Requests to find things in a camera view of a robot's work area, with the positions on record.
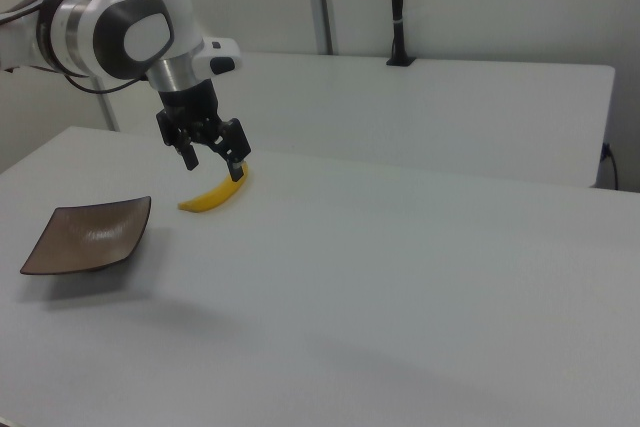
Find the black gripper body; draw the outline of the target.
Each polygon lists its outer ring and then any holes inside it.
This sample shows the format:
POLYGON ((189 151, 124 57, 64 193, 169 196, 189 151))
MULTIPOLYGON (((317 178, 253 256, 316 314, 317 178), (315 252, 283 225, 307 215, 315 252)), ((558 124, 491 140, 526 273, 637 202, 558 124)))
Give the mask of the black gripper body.
POLYGON ((190 138, 210 138, 210 129, 218 122, 218 99, 211 80, 186 90, 159 93, 163 110, 171 121, 190 138))

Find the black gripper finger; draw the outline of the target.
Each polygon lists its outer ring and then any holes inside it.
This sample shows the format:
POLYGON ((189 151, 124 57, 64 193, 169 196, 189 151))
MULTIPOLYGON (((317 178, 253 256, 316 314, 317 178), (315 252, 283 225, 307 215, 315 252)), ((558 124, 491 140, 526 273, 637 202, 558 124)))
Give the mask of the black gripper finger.
POLYGON ((218 122, 210 129, 209 135, 209 147, 226 162, 231 181, 242 180, 251 146, 241 122, 237 118, 218 122))
POLYGON ((164 110, 157 113, 156 121, 164 144, 176 150, 188 171, 194 170, 199 165, 199 160, 189 135, 177 127, 164 110))

